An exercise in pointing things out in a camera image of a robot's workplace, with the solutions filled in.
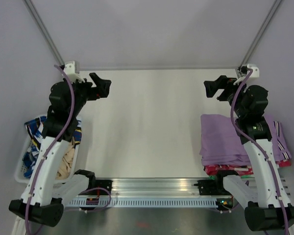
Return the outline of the purple trousers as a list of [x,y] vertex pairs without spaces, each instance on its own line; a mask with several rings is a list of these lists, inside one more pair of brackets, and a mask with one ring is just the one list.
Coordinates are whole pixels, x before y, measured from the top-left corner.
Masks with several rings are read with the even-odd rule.
[[[277,163],[292,158],[282,132],[282,124],[264,115],[272,135],[273,154]],[[208,165],[251,165],[247,152],[229,117],[203,114],[201,121],[201,162]]]

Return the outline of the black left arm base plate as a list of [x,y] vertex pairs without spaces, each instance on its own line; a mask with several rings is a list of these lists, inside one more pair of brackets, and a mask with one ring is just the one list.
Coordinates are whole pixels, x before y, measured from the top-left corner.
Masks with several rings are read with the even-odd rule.
[[95,197],[107,196],[107,192],[111,193],[112,191],[112,184],[113,181],[109,179],[96,180],[92,186],[88,187],[89,191],[81,192],[80,195],[93,195]]

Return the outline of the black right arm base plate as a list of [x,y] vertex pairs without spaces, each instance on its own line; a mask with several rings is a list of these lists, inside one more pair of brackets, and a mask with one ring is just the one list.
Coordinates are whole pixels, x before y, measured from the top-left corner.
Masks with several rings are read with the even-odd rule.
[[220,189],[216,182],[211,179],[198,180],[194,183],[201,196],[231,196],[232,194],[224,189]]

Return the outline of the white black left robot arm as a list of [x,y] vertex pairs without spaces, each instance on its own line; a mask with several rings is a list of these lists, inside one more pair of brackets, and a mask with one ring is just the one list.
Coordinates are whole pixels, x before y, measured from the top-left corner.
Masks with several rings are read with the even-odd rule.
[[74,137],[78,126],[77,116],[87,101],[107,98],[111,80],[89,74],[91,81],[63,81],[50,90],[50,106],[42,130],[39,155],[30,181],[19,199],[12,200],[9,210],[25,220],[25,225],[35,222],[56,226],[65,209],[80,193],[92,194],[97,189],[95,174],[78,170],[60,188],[54,188],[60,162]]

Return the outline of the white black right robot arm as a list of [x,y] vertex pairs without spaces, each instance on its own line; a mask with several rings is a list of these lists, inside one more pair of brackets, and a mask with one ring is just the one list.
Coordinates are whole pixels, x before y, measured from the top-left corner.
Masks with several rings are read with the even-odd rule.
[[272,134],[264,118],[268,91],[258,85],[239,85],[235,78],[221,75],[215,81],[205,81],[207,98],[218,90],[218,101],[227,101],[236,134],[251,162],[257,191],[253,192],[234,170],[217,173],[214,190],[229,192],[244,209],[245,221],[252,231],[283,230],[289,233],[294,224],[294,205],[284,190],[273,155]]

